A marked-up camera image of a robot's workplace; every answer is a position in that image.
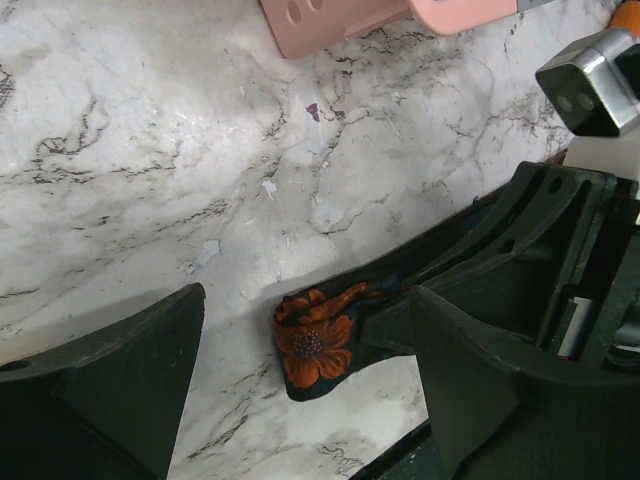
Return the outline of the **black orange floral tie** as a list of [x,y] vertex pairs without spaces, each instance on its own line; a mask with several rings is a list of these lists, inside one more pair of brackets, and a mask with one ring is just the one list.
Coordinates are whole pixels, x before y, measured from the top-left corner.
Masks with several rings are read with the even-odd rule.
[[502,194],[476,199],[387,254],[284,297],[272,332],[287,396],[295,402],[331,392],[353,373],[414,352],[408,321],[389,308],[405,299],[412,274],[473,231]]

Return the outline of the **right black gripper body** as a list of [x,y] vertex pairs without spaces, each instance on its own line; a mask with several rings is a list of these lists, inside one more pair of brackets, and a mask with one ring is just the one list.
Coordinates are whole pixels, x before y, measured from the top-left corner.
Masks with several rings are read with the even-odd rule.
[[636,370],[620,330],[639,322],[638,184],[610,173],[523,162],[519,260],[532,261],[519,316],[527,344],[603,370]]

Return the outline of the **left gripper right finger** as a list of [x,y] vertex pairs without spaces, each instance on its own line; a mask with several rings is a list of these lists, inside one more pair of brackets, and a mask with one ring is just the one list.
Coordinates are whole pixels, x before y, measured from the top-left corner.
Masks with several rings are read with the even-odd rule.
[[638,377],[541,352],[424,287],[408,303],[443,478],[638,478]]

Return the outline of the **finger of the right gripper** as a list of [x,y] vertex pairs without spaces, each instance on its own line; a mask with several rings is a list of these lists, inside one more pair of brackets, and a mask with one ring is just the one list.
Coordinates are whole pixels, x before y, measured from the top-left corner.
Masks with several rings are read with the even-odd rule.
[[[519,166],[488,215],[470,233],[451,246],[428,266],[412,274],[415,287],[425,287],[471,317],[506,330],[520,339],[519,316],[529,286],[532,261],[519,260],[519,236],[524,224],[519,219],[527,201],[523,196],[525,181]],[[405,315],[410,333],[408,293],[389,308]]]

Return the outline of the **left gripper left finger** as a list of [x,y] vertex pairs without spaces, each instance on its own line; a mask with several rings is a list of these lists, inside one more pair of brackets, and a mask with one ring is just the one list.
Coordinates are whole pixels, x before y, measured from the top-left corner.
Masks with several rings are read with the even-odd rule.
[[164,479],[189,391],[205,290],[1,367],[4,479]]

